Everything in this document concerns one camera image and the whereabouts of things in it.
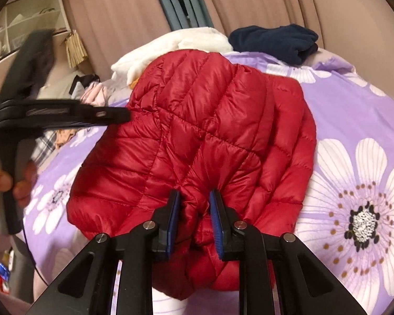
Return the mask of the left hand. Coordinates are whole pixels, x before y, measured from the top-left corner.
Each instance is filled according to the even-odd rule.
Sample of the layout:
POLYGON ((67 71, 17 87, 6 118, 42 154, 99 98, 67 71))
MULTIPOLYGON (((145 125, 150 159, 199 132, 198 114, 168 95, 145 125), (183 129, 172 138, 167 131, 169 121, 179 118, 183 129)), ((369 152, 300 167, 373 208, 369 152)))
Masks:
POLYGON ((25 169, 24 177, 17 183, 6 172, 0 170, 0 192, 12 191, 18 206, 26 208, 30 203, 31 192, 37 181, 37 167, 30 161, 25 169))

